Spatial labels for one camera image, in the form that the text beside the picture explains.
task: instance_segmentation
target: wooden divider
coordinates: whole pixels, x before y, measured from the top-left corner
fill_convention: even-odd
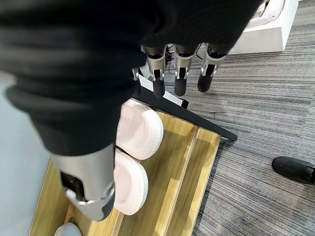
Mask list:
[[[220,135],[199,129],[167,235],[190,236],[194,228]]]

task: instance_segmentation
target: gray carpet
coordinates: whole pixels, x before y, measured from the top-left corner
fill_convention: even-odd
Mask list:
[[[315,163],[315,0],[300,2],[284,52],[228,56],[204,94],[200,64],[194,57],[189,110],[239,139],[221,141],[193,235],[315,235],[315,187],[271,167],[281,155]],[[169,92],[173,80],[167,73]]]

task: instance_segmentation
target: robotic hand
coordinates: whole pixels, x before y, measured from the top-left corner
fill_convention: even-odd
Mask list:
[[[114,149],[121,105],[138,87],[130,71],[147,54],[163,96],[165,45],[176,48],[175,93],[191,58],[206,50],[198,89],[209,89],[261,0],[10,0],[0,3],[0,70],[7,97],[27,112],[60,171],[67,197],[90,219],[112,210]]]

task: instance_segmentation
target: wooden shelf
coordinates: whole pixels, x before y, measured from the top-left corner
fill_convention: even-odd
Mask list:
[[[59,214],[63,216],[62,222],[56,217],[38,218],[40,214],[36,211],[33,225],[43,224],[43,221],[46,221],[44,225],[52,225],[49,234],[45,233],[47,236],[53,236],[52,232],[63,222],[76,224],[83,236],[191,235],[220,136],[170,115],[158,114],[163,122],[164,137],[156,154],[141,161],[148,175],[149,191],[145,204],[136,214],[126,216],[114,209],[105,220],[92,222],[66,200],[62,201],[63,205],[54,204],[67,208],[61,211],[63,215]],[[60,182],[57,171],[50,169],[54,169],[53,163],[48,170],[50,181],[46,177],[43,191],[51,190],[53,182]],[[57,191],[50,191],[49,197],[62,194],[60,186]],[[42,192],[37,210],[48,208],[44,200],[47,197]],[[39,232],[38,227],[33,227],[31,236],[43,235]]]

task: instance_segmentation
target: stack of white plates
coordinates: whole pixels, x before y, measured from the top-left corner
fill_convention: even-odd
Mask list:
[[[133,100],[122,105],[117,130],[114,181],[114,208],[126,215],[135,214],[148,193],[148,177],[136,161],[151,157],[163,138],[163,124],[151,108]]]

